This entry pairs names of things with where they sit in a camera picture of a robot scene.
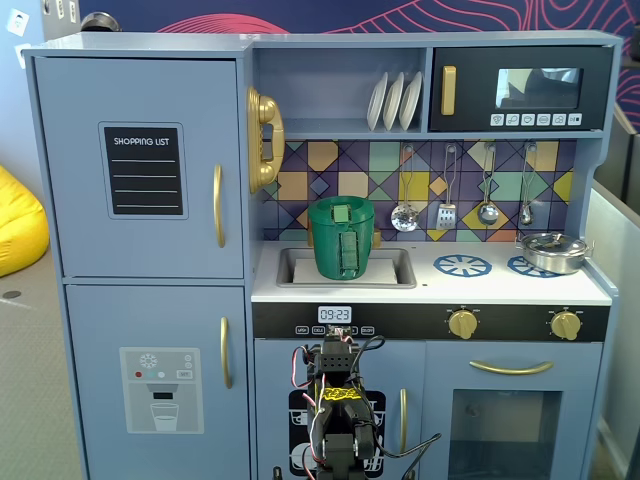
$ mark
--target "toy kitchen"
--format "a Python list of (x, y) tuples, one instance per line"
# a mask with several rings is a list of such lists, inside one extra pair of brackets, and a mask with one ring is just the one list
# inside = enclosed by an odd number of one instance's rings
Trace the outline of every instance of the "toy kitchen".
[(594, 31), (26, 50), (85, 478), (586, 480), (620, 55)]

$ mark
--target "blue burner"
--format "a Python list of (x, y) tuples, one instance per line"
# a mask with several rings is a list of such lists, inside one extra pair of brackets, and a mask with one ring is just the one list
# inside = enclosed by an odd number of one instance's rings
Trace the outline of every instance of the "blue burner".
[(433, 266), (446, 275), (454, 277), (481, 277), (491, 271), (491, 264), (480, 257), (471, 255), (445, 255), (439, 257)]
[(507, 262), (507, 266), (516, 273), (520, 275), (525, 275), (527, 277), (536, 277), (536, 278), (554, 278), (559, 277), (560, 275), (553, 272), (547, 272), (545, 270), (541, 270), (538, 267), (527, 262), (524, 257), (521, 255), (519, 257), (512, 257)]

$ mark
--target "blue cabinet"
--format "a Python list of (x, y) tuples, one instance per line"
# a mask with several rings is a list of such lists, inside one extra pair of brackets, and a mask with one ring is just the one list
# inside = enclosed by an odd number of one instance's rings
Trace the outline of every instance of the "blue cabinet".
[[(285, 479), (306, 478), (302, 452), (308, 445), (306, 402), (302, 390), (291, 385), (291, 355), (298, 345), (321, 343), (321, 338), (300, 340), (256, 340), (256, 414), (258, 480), (271, 480), (274, 466), (280, 466)], [(402, 437), (401, 391), (407, 398), (407, 448), (420, 440), (425, 342), (387, 341), (379, 350), (362, 356), (361, 373), (367, 395), (376, 412), (381, 443), (400, 452)], [(298, 356), (296, 381), (306, 381), (306, 368)], [(381, 454), (367, 463), (367, 477), (397, 480), (409, 466), (407, 459), (384, 458)], [(312, 466), (311, 454), (305, 456)]]
[(422, 478), (580, 478), (601, 344), (427, 342)]
[(242, 288), (66, 292), (91, 479), (249, 478)]
[(38, 58), (36, 74), (65, 276), (242, 278), (235, 62)]

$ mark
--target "hanging utensil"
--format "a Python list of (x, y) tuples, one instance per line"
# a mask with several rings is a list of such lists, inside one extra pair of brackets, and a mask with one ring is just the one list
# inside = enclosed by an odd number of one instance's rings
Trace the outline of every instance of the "hanging utensil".
[[(491, 201), (491, 182), (496, 169), (496, 144), (485, 144), (484, 165), (482, 167), (482, 178), (484, 183), (484, 200), (478, 209), (478, 220), (486, 226), (491, 226), (498, 221), (500, 210)], [(491, 157), (491, 175), (487, 176), (487, 158)]]
[[(522, 209), (520, 210), (520, 223), (522, 225), (531, 225), (533, 223), (533, 211), (531, 210), (531, 202), (529, 201), (529, 189), (531, 182), (536, 176), (536, 162), (538, 161), (538, 146), (535, 143), (529, 143), (526, 146), (524, 154), (524, 165), (522, 166)], [(533, 162), (531, 163), (531, 172), (527, 174), (527, 163), (529, 163), (529, 155), (534, 154)]]
[[(453, 154), (453, 177), (451, 178), (451, 181), (447, 180), (449, 154)], [(451, 190), (453, 189), (453, 182), (456, 181), (457, 165), (458, 149), (453, 143), (447, 143), (444, 153), (444, 171), (442, 172), (442, 179), (447, 186), (447, 198), (445, 203), (441, 203), (438, 208), (436, 230), (450, 230), (456, 227), (456, 206), (451, 203)]]
[(413, 232), (418, 227), (418, 211), (409, 205), (409, 186), (411, 185), (411, 180), (413, 180), (413, 145), (410, 143), (406, 144), (403, 151), (405, 154), (411, 154), (408, 160), (411, 162), (411, 175), (409, 175), (409, 179), (406, 178), (404, 166), (407, 162), (402, 162), (402, 159), (400, 159), (400, 175), (402, 176), (402, 184), (404, 185), (404, 202), (391, 212), (391, 224), (399, 232)]

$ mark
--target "microwave window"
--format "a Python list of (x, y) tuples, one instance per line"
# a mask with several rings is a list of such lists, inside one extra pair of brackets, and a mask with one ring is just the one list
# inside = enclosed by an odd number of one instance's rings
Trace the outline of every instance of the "microwave window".
[(496, 108), (576, 108), (581, 68), (501, 68)]

